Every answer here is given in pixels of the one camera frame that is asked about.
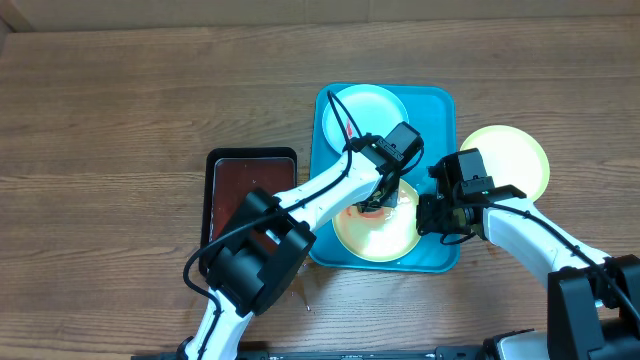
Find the teal and red sponge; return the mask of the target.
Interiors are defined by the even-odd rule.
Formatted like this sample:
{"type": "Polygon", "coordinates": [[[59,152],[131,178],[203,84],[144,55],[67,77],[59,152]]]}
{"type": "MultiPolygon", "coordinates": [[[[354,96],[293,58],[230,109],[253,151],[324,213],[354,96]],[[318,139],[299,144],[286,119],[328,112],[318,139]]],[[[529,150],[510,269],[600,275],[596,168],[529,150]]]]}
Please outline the teal and red sponge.
{"type": "Polygon", "coordinates": [[[385,216],[385,210],[383,207],[365,206],[363,204],[358,204],[356,206],[356,210],[359,216],[365,219],[381,218],[385,216]]]}

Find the yellow plate with small smear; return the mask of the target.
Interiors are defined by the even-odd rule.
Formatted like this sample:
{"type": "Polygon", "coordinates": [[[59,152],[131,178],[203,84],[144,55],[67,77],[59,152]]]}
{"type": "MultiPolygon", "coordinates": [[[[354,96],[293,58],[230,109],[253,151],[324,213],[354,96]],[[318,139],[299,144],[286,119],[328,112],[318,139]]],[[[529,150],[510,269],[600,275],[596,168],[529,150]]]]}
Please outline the yellow plate with small smear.
{"type": "Polygon", "coordinates": [[[395,207],[359,212],[350,206],[333,218],[333,228],[340,243],[355,256],[372,262],[396,260],[420,239],[416,230],[418,200],[414,188],[401,180],[395,207]]]}

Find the yellow plate with long smear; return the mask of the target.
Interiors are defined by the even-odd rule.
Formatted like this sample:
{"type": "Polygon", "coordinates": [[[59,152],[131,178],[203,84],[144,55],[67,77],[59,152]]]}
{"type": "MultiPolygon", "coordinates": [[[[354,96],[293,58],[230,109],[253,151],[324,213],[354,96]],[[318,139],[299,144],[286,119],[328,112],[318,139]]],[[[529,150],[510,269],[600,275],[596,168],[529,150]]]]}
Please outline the yellow plate with long smear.
{"type": "Polygon", "coordinates": [[[460,150],[478,149],[496,187],[513,185],[535,202],[550,180],[550,164],[542,146],[526,132],[506,125],[474,131],[460,150]]]}

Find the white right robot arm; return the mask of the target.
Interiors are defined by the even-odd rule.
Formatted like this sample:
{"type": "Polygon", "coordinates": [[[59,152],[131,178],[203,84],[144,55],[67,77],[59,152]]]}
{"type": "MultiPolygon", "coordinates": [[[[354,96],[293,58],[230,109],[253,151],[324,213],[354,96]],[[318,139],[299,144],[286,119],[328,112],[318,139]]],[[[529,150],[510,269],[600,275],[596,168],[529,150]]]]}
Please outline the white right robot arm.
{"type": "Polygon", "coordinates": [[[613,257],[554,224],[513,186],[420,196],[419,234],[473,236],[518,260],[547,291],[547,329],[484,341],[480,359],[636,359],[639,258],[613,257]]]}

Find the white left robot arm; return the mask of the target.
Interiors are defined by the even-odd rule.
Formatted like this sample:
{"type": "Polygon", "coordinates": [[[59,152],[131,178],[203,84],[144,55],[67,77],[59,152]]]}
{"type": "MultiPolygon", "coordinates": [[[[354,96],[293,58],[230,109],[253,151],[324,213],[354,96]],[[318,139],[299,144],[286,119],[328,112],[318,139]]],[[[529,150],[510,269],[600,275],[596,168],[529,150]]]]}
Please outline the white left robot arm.
{"type": "Polygon", "coordinates": [[[346,208],[382,206],[397,189],[406,155],[380,136],[347,142],[338,162],[307,183],[270,195],[247,194],[218,238],[187,261],[207,269],[207,287],[186,285],[208,305],[195,336],[176,352],[179,359],[233,359],[250,320],[287,290],[316,236],[346,208]]]}

